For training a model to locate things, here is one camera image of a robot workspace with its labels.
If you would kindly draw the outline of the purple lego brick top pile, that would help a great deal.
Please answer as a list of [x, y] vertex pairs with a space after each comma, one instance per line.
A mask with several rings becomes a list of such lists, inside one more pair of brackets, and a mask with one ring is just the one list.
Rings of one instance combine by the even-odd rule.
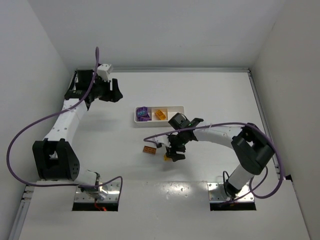
[[138, 107], [135, 111], [137, 118], [144, 118], [148, 115], [148, 108], [145, 106]]

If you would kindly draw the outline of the orange curved lego brick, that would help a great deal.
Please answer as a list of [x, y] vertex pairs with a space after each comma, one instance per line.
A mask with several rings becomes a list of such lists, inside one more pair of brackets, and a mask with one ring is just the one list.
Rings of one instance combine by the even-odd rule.
[[160, 108], [154, 111], [154, 116], [157, 121], [166, 121], [168, 119], [168, 109]]

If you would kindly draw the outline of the purple lego brick front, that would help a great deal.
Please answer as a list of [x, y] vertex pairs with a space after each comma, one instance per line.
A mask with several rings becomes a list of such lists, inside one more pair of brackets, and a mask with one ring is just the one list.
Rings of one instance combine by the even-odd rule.
[[151, 120], [151, 117], [148, 114], [137, 117], [137, 121], [138, 122], [147, 122], [147, 121], [150, 121], [150, 120]]

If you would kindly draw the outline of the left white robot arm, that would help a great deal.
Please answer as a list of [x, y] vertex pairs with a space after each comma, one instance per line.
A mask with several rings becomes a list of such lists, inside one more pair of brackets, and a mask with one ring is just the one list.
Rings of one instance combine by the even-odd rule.
[[92, 69], [75, 71], [71, 86], [64, 95], [63, 113], [44, 139], [35, 141], [32, 146], [37, 173], [42, 180], [70, 182], [90, 194], [101, 191], [100, 175], [81, 166], [72, 141], [94, 100], [116, 103], [123, 98], [118, 80], [109, 78], [112, 68], [109, 64], [102, 64], [97, 73]]

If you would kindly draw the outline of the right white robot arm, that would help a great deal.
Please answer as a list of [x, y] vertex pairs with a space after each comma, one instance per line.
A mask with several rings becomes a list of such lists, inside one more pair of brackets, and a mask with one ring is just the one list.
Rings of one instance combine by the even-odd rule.
[[251, 178], [259, 175], [275, 154], [265, 137], [248, 126], [205, 128], [207, 124], [202, 118], [190, 121], [181, 113], [175, 114], [168, 123], [178, 131], [168, 135], [170, 146], [165, 153], [173, 162], [185, 159], [186, 144], [191, 141], [210, 142], [234, 150], [239, 165], [223, 184], [230, 198], [235, 198]]

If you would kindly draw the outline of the brown flat lego brick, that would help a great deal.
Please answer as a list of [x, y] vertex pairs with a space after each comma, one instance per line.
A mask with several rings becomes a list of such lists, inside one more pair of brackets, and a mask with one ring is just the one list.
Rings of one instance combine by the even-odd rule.
[[142, 150], [143, 153], [155, 155], [157, 148], [145, 145]]

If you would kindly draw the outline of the white three-compartment tray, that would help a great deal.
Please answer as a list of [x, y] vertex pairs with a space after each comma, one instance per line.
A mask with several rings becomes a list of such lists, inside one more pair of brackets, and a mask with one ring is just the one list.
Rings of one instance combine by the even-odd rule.
[[134, 110], [134, 122], [139, 127], [168, 127], [177, 113], [184, 114], [183, 106], [140, 106]]

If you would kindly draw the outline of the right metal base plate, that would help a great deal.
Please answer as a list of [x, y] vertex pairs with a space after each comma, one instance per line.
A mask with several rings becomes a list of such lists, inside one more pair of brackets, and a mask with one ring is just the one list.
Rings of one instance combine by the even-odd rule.
[[247, 183], [234, 199], [227, 196], [222, 182], [208, 182], [208, 196], [211, 211], [256, 211], [256, 203]]

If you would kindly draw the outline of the metal base plate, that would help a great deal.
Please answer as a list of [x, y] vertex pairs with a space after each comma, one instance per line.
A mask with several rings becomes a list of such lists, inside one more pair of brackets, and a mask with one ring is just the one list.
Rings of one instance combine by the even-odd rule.
[[211, 211], [256, 211], [256, 203], [247, 183], [234, 199], [227, 196], [222, 182], [208, 182], [208, 196]]
[[74, 194], [72, 211], [117, 212], [121, 185], [120, 182], [111, 182], [99, 187], [98, 191], [85, 191], [78, 187]]

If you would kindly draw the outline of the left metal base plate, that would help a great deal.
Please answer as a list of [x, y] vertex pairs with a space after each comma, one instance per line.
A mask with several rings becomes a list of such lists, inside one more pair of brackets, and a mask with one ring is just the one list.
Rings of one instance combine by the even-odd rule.
[[74, 194], [72, 211], [117, 212], [121, 185], [120, 182], [111, 182], [99, 187], [98, 191], [85, 191], [78, 187]]

